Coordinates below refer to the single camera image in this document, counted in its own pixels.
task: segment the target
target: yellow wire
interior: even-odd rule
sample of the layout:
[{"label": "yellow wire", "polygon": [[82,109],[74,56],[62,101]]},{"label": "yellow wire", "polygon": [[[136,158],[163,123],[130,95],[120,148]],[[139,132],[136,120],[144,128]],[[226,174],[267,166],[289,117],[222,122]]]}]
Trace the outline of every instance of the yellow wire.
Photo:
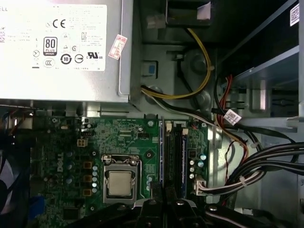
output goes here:
[{"label": "yellow wire", "polygon": [[204,54],[204,57],[206,60],[206,65],[207,65],[207,74],[206,74],[205,79],[203,80],[203,82],[201,83],[201,85],[198,87],[197,90],[195,90],[189,94],[184,94],[184,95],[159,94],[159,93],[147,90],[145,88],[142,88],[142,90],[145,91],[147,94],[154,96],[154,97],[162,98],[162,99],[180,99],[180,98],[185,98],[187,96],[191,96],[191,95],[198,93],[200,90],[202,90],[207,85],[207,83],[210,79],[211,71],[212,71],[212,67],[213,67],[211,64],[211,60],[210,60],[208,52],[207,52],[206,48],[204,47],[203,43],[201,42],[200,38],[196,35],[196,33],[192,29],[188,28],[188,31],[194,37],[194,39],[196,40],[197,44],[199,45],[200,49],[202,50],[202,52]]},{"label": "yellow wire", "polygon": [[[218,118],[217,118],[217,115],[215,115],[215,122],[216,122],[216,124],[221,128],[221,126],[219,125],[219,123],[218,123]],[[223,128],[221,128],[222,129],[222,131],[229,137],[229,138],[231,138],[232,140],[235,140],[235,141],[237,141],[246,151],[247,151],[247,153],[246,153],[246,156],[245,156],[245,159],[247,159],[248,158],[248,152],[249,152],[249,149],[248,149],[248,147],[247,147],[247,145],[245,144],[245,143],[243,143],[242,141],[240,141],[237,137],[234,137],[232,134],[230,134],[228,131],[226,131],[225,129],[223,129]]]}]

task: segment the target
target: white label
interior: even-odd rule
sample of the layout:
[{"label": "white label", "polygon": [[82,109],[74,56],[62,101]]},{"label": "white label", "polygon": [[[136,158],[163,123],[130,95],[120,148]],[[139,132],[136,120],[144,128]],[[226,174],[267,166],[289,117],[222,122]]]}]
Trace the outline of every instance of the white label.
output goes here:
[{"label": "white label", "polygon": [[117,37],[113,43],[113,46],[111,47],[109,57],[119,60],[126,42],[127,42],[126,37],[123,37],[122,35],[117,35]]},{"label": "white label", "polygon": [[8,2],[0,6],[0,68],[105,70],[106,5]]},{"label": "white label", "polygon": [[233,112],[231,109],[229,109],[224,115],[224,119],[227,120],[231,125],[235,125],[238,121],[242,119],[242,117]]},{"label": "white label", "polygon": [[300,21],[300,5],[297,4],[290,10],[290,26],[295,25]]}]

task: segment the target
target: motherboard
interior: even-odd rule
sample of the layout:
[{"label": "motherboard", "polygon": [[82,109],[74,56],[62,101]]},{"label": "motherboard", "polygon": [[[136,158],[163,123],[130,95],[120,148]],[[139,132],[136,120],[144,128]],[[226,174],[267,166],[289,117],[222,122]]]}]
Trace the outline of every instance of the motherboard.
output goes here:
[{"label": "motherboard", "polygon": [[149,198],[158,180],[159,121],[34,118],[32,195],[46,199],[39,227],[58,228],[117,202]]},{"label": "motherboard", "polygon": [[34,117],[31,195],[43,196],[40,228],[60,228],[117,202],[150,197],[171,181],[179,198],[199,196],[208,175],[208,128],[198,121]]}]

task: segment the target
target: dell logo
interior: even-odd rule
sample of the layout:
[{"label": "dell logo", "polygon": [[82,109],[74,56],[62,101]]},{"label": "dell logo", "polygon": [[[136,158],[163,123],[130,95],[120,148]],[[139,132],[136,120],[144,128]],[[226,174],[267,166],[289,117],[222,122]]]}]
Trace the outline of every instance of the dell logo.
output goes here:
[{"label": "dell logo", "polygon": [[102,59],[103,57],[102,56],[98,56],[98,53],[97,52],[88,52],[87,53],[87,57],[86,58],[89,58],[89,59]]},{"label": "dell logo", "polygon": [[57,165],[57,172],[63,172],[63,153],[58,154]]}]

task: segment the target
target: cpu socket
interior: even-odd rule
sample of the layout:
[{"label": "cpu socket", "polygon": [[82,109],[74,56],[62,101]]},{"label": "cpu socket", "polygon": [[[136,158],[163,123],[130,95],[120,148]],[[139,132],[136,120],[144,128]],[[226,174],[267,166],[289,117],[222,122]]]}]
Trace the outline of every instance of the cpu socket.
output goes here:
[{"label": "cpu socket", "polygon": [[133,204],[137,199],[138,173],[142,167],[139,157],[104,155],[102,161],[104,162],[103,202]]}]

